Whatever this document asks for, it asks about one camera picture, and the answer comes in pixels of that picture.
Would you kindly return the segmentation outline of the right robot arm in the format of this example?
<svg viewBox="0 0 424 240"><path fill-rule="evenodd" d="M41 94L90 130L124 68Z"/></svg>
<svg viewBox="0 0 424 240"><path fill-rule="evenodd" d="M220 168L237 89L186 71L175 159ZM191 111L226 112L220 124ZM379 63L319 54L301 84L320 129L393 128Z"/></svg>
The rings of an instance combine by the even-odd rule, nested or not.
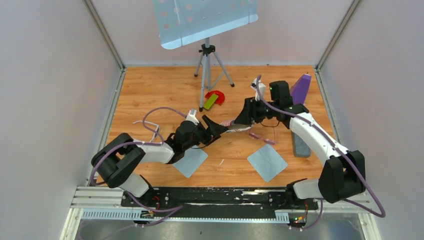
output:
<svg viewBox="0 0 424 240"><path fill-rule="evenodd" d="M286 81L274 81L269 89L271 101L264 99L266 86L259 77L251 83L255 96L244 100L243 109L231 128L248 130L264 119L276 118L298 135L315 153L323 168L317 179L302 179L287 186L286 204L298 209L306 199L324 199L336 203L366 190L365 157L359 150L351 151L333 139L313 118L303 104L294 104Z"/></svg>

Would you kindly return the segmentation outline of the striped printed glasses pouch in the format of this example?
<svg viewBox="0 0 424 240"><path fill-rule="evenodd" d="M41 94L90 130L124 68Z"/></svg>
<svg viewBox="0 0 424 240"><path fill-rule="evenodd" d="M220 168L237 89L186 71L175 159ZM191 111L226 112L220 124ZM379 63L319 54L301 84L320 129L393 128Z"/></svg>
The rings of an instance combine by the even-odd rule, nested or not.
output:
<svg viewBox="0 0 424 240"><path fill-rule="evenodd" d="M251 129L254 125L253 124L238 124L235 123L234 120L226 120L220 123L221 126L227 127L228 130L226 133L236 133L236 132L244 132Z"/></svg>

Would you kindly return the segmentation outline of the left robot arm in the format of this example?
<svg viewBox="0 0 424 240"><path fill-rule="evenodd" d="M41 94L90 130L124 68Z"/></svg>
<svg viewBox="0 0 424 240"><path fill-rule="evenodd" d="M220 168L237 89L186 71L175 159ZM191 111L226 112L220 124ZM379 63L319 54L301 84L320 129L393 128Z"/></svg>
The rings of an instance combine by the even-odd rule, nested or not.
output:
<svg viewBox="0 0 424 240"><path fill-rule="evenodd" d="M206 115L203 122L186 119L171 133L164 143L134 140L128 133L121 133L91 159L93 171L98 173L109 188L129 192L140 206L153 201L151 185L134 171L140 163L174 164L194 146L209 146L228 131Z"/></svg>

